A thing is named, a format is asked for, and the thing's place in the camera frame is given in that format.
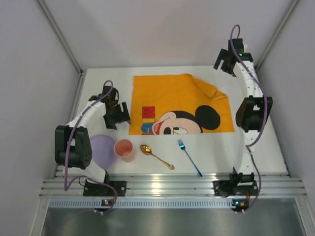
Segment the orange Mickey Mouse cloth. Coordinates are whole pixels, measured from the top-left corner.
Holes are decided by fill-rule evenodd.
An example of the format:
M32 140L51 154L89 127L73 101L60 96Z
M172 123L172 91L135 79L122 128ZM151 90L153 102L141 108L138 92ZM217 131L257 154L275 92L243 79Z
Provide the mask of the orange Mickey Mouse cloth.
M234 132L228 96L191 74L134 76L130 135Z

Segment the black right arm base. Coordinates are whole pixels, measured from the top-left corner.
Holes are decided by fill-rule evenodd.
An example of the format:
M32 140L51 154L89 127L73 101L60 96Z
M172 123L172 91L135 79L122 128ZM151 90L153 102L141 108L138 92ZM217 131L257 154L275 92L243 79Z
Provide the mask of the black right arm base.
M229 196L255 196L258 193L254 173L238 173L234 167L228 180L216 180L213 182L213 187L215 196L224 198Z

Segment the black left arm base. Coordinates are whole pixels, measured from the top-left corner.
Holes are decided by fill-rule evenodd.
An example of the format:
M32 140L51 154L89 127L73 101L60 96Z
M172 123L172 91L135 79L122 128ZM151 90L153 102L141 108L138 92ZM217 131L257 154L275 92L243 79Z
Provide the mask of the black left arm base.
M109 185L112 186L118 197L124 197L126 194L126 181L110 181ZM114 191L104 185L97 183L85 182L83 196L85 197L114 197Z

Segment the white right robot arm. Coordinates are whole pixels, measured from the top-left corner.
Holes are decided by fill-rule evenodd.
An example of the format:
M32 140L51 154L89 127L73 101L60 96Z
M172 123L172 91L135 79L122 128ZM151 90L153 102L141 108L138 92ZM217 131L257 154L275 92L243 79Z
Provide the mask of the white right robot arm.
M243 130L242 162L237 172L249 174L257 171L253 158L255 145L262 136L267 123L273 99L265 95L253 64L253 58L246 52L246 46L241 38L228 41L228 48L221 49L214 69L237 78L244 97L236 115L236 125Z

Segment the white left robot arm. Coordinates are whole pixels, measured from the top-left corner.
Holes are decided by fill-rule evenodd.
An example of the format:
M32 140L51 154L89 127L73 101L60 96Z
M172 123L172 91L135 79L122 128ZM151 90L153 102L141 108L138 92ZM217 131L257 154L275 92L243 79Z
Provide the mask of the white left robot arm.
M66 125L55 130L55 162L64 166L64 189L68 190L78 178L90 182L105 182L106 169L93 160L93 150L88 128L99 119L107 129L116 130L116 125L131 124L125 102L119 103L119 92L113 85L104 85L102 93L89 98L83 111Z

